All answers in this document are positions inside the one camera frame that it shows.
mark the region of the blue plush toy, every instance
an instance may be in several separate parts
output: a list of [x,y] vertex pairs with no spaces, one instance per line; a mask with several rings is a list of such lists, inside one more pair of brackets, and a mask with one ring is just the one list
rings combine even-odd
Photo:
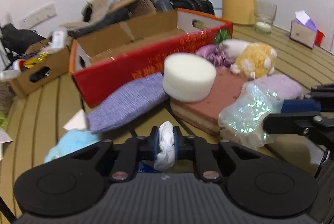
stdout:
[[50,162],[62,156],[76,152],[101,140],[98,134],[90,131],[82,132],[78,129],[68,131],[53,147],[44,159],[44,163]]

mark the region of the brown sponge cake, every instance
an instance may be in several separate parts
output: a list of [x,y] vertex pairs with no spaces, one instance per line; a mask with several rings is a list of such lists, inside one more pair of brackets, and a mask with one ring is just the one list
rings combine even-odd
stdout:
[[202,101],[184,103],[173,98],[170,105],[175,115],[211,135],[219,135],[218,115],[239,97],[247,79],[226,69],[216,68],[217,75],[210,94]]

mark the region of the red cardboard box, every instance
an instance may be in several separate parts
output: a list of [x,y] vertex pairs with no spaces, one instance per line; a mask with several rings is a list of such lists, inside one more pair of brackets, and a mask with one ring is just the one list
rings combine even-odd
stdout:
[[69,72],[93,107],[123,84],[162,72],[169,54],[212,44],[221,30],[232,36],[232,23],[186,9],[132,18],[74,40]]

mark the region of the white foam cylinder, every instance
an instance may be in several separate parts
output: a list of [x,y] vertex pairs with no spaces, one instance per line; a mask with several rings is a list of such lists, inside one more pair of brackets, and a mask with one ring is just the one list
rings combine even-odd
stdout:
[[191,53],[174,53],[165,59],[163,88],[174,99],[197,102],[209,95],[216,69]]

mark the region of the glass cup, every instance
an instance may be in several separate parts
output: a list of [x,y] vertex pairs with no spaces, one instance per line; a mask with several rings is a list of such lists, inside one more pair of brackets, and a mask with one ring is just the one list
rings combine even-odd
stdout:
[[276,10],[276,4],[255,1],[255,31],[271,33]]

